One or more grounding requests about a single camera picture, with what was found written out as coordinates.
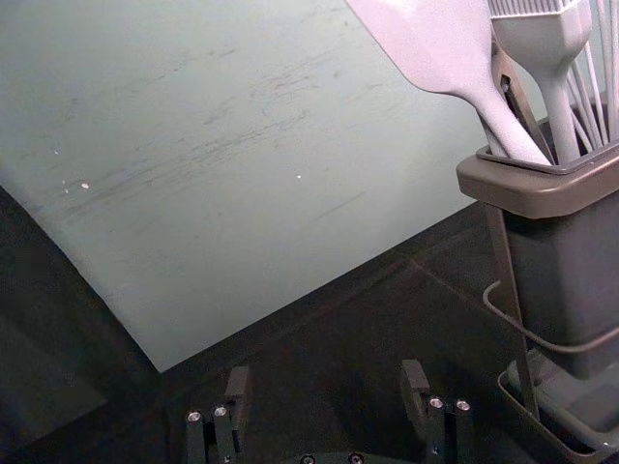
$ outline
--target silicone spatula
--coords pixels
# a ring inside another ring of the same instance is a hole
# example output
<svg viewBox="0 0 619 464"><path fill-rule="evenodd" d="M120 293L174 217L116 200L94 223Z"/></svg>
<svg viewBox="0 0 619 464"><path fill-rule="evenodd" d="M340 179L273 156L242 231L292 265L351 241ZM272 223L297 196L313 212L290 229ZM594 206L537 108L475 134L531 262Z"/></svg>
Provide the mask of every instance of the silicone spatula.
<svg viewBox="0 0 619 464"><path fill-rule="evenodd" d="M510 158L549 165L492 82L486 0L346 1L408 81L472 104Z"/></svg>

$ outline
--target metal bolt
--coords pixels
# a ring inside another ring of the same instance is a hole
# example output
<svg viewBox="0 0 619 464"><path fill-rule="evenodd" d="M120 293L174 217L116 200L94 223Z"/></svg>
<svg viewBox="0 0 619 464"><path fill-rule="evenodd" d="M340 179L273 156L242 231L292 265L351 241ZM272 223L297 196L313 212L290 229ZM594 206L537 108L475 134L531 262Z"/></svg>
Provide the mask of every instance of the metal bolt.
<svg viewBox="0 0 619 464"><path fill-rule="evenodd" d="M213 414L215 414L215 416L217 416L218 418L222 418L223 416L228 414L228 410L225 409L223 406L219 406L215 409L215 412Z"/></svg>
<svg viewBox="0 0 619 464"><path fill-rule="evenodd" d="M456 407L460 410L460 411L470 411L471 410L471 405L468 404L466 401L464 401L463 399L459 399L456 403Z"/></svg>
<svg viewBox="0 0 619 464"><path fill-rule="evenodd" d="M198 422L202 419L202 415L197 411L191 411L187 414L187 422Z"/></svg>
<svg viewBox="0 0 619 464"><path fill-rule="evenodd" d="M364 457L356 452L348 456L348 462L350 464L364 464Z"/></svg>
<svg viewBox="0 0 619 464"><path fill-rule="evenodd" d="M440 398L434 397L429 401L429 405L432 408L441 409L443 407L443 402L440 400Z"/></svg>

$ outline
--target silicone brush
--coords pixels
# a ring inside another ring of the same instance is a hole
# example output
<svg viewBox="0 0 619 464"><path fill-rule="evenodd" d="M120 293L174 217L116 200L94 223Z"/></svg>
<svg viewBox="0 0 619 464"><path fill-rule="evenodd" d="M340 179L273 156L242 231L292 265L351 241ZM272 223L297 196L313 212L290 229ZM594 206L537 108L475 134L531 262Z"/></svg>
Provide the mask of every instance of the silicone brush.
<svg viewBox="0 0 619 464"><path fill-rule="evenodd" d="M588 0L489 0L496 40L536 80L559 163L580 156L568 97L570 66L591 33Z"/></svg>

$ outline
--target gray utensil holder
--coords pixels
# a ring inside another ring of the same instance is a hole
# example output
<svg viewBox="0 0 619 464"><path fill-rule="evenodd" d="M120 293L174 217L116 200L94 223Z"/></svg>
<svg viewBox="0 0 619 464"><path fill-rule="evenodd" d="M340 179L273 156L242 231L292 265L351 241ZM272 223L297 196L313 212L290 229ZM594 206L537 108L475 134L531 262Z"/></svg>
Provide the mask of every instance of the gray utensil holder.
<svg viewBox="0 0 619 464"><path fill-rule="evenodd" d="M503 211L526 329L574 346L619 326L619 143L562 166L485 148L457 177L464 194ZM619 361L619 337L578 354L542 351L587 379Z"/></svg>

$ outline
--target light green surface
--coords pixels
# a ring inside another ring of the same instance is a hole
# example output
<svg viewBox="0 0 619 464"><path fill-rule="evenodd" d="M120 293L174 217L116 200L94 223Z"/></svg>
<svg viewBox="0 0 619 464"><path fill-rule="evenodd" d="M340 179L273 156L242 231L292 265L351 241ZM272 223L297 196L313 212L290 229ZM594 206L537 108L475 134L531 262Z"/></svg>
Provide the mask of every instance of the light green surface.
<svg viewBox="0 0 619 464"><path fill-rule="evenodd" d="M0 103L0 185L161 370L467 205L485 144L340 0L2 2Z"/></svg>

